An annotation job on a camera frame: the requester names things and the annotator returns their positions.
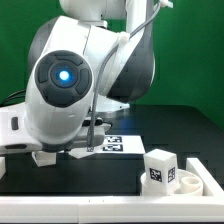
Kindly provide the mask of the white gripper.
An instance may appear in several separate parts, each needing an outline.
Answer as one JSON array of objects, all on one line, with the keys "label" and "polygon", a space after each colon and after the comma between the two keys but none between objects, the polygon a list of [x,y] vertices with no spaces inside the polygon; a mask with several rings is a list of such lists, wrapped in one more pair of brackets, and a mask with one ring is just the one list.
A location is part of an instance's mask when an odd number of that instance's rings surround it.
[{"label": "white gripper", "polygon": [[91,118],[74,108],[19,103],[0,108],[0,155],[44,151],[55,153],[103,144],[110,124],[99,118],[90,131]]}]

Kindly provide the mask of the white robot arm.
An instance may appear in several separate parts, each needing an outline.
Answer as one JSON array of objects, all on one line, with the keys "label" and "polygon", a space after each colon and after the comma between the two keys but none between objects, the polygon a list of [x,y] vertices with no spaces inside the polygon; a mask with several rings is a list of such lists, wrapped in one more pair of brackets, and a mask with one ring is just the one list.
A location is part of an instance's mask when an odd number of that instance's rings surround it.
[{"label": "white robot arm", "polygon": [[142,97],[155,73],[152,22],[171,0],[59,0],[29,51],[25,100],[0,108],[0,155],[104,141],[98,107]]}]

